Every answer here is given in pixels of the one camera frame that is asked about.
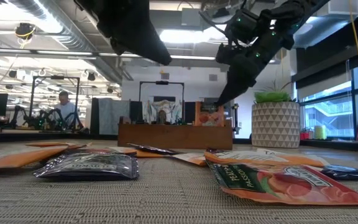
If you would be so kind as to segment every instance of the green plant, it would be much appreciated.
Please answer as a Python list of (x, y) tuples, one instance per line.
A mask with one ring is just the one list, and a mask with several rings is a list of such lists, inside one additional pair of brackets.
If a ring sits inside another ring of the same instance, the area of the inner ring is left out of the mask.
[(285, 87), (289, 84), (291, 84), (291, 82), (286, 83), (281, 88), (277, 88), (276, 81), (274, 81), (273, 87), (267, 87), (266, 90), (261, 90), (260, 92), (255, 93), (255, 102), (295, 102), (296, 100), (292, 100), (290, 94), (284, 91)]

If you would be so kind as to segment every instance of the snack bag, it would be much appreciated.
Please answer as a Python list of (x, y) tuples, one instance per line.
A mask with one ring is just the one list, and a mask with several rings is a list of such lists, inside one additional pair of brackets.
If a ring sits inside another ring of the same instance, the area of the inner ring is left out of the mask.
[(122, 152), (122, 153), (134, 152), (136, 154), (136, 157), (138, 157), (138, 158), (161, 158), (161, 157), (165, 157), (165, 155), (152, 153), (152, 152), (145, 152), (145, 151), (142, 151), (140, 149), (131, 149), (131, 148), (128, 148), (128, 147), (109, 147), (109, 148), (113, 149), (113, 150), (115, 150), (117, 152)]
[(136, 145), (136, 144), (132, 144), (132, 143), (128, 143), (128, 145), (140, 150), (140, 151), (144, 151), (144, 152), (151, 152), (154, 154), (160, 154), (160, 155), (176, 155), (179, 154), (179, 152), (175, 152), (173, 150), (168, 150), (168, 149), (159, 149), (156, 147), (152, 147), (152, 146), (141, 146), (141, 145)]
[(67, 142), (33, 142), (33, 143), (27, 143), (26, 146), (32, 146), (32, 147), (51, 147), (51, 146), (69, 146), (72, 145)]
[(195, 126), (224, 126), (224, 108), (214, 103), (196, 102)]
[(261, 152), (252, 151), (228, 151), (210, 155), (211, 160), (218, 159), (221, 162), (253, 162), (261, 164), (293, 164), (308, 165), (314, 167), (323, 167), (329, 165), (327, 161), (318, 156), (302, 154), (262, 154)]
[(225, 163), (206, 155), (225, 193), (257, 202), (292, 205), (358, 205), (358, 193), (305, 166)]
[(172, 157), (175, 157), (177, 159), (187, 161), (199, 166), (206, 166), (205, 163), (205, 157), (202, 153), (183, 153), (183, 154), (177, 154), (173, 155)]
[(334, 180), (358, 180), (358, 169), (353, 167), (324, 166), (321, 173)]
[(109, 149), (70, 150), (34, 172), (36, 177), (55, 179), (135, 179), (137, 159)]
[(48, 159), (66, 149), (78, 149), (83, 146), (57, 147), (51, 149), (37, 149), (33, 151), (18, 150), (0, 153), (0, 169), (2, 168), (18, 168), (33, 162)]

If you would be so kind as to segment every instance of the red object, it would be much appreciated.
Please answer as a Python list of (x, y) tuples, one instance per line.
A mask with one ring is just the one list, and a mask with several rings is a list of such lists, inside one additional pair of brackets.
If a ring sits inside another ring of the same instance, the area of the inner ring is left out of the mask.
[(301, 140), (309, 139), (309, 133), (301, 133)]

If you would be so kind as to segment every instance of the dark chip bag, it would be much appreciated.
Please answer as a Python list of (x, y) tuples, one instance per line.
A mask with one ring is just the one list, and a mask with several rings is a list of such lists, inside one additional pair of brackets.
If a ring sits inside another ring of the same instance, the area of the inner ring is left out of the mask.
[(109, 150), (69, 150), (33, 173), (41, 178), (135, 179), (139, 176), (137, 159)]
[(61, 156), (62, 154), (70, 154), (70, 153), (79, 153), (79, 152), (89, 152), (89, 153), (100, 153), (100, 152), (105, 152), (105, 153), (116, 153), (116, 154), (125, 154), (131, 157), (135, 157), (136, 156), (136, 151), (135, 150), (121, 150), (118, 151), (117, 149), (113, 149), (113, 148), (104, 148), (104, 149), (95, 149), (93, 147), (84, 145), (81, 148), (75, 148), (75, 146), (68, 146), (67, 149), (65, 151), (62, 151), (59, 154), (56, 154), (54, 156), (51, 156), (47, 159), (44, 159), (42, 161), (40, 161), (40, 163), (45, 166), (48, 163), (52, 162), (53, 160), (55, 160), (57, 157)]
[(322, 174), (334, 180), (358, 180), (358, 169), (344, 166), (324, 166)]
[(141, 145), (136, 145), (136, 144), (132, 144), (132, 143), (128, 143), (129, 146), (132, 146), (136, 149), (145, 151), (145, 152), (153, 152), (153, 153), (157, 153), (157, 154), (161, 154), (161, 155), (176, 155), (179, 154), (179, 152), (175, 152), (173, 150), (168, 150), (168, 149), (159, 149), (156, 147), (152, 147), (152, 146), (141, 146)]

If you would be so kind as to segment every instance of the orange snack bag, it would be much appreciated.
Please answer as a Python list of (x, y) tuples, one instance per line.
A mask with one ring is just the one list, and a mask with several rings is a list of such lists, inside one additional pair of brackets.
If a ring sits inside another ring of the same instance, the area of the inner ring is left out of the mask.
[(27, 143), (26, 146), (32, 146), (32, 147), (51, 147), (51, 146), (69, 146), (72, 145), (67, 142), (33, 142), (33, 143)]
[(202, 153), (183, 153), (183, 154), (177, 154), (173, 155), (172, 157), (175, 157), (177, 159), (187, 161), (199, 166), (206, 166), (205, 163), (205, 157)]
[(196, 102), (195, 126), (224, 126), (223, 106), (213, 103)]
[(205, 158), (222, 190), (240, 198), (292, 205), (358, 205), (357, 192), (306, 166), (227, 163), (208, 152)]
[(323, 167), (329, 165), (327, 161), (318, 156), (302, 154), (264, 154), (252, 151), (230, 151), (210, 155), (211, 159), (219, 159), (221, 162), (253, 162), (270, 165), (273, 164), (293, 164)]
[(52, 157), (67, 149), (59, 147), (55, 149), (43, 149), (36, 151), (10, 151), (0, 154), (0, 169), (2, 168), (18, 168), (33, 162)]
[(161, 157), (165, 157), (165, 155), (161, 155), (161, 154), (157, 154), (157, 153), (152, 153), (152, 152), (145, 152), (139, 149), (133, 149), (133, 148), (129, 148), (129, 147), (109, 147), (110, 149), (114, 149), (118, 152), (122, 152), (122, 153), (131, 153), (131, 152), (136, 152), (136, 157), (138, 158), (161, 158)]

